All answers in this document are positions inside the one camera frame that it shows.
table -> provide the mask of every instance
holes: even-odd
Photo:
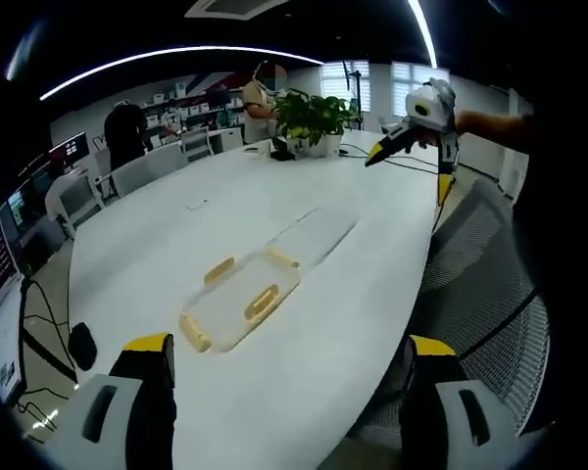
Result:
[[[370,149],[381,138],[351,131],[343,142]],[[437,151],[412,156],[435,163]],[[434,174],[390,164],[280,163],[241,148],[141,188],[76,232],[71,323],[85,322],[98,348],[79,380],[108,373],[132,339],[172,332],[176,468],[316,468],[364,409],[401,340],[436,186]],[[361,217],[335,250],[231,352],[195,352],[177,322],[204,274],[335,202]]]

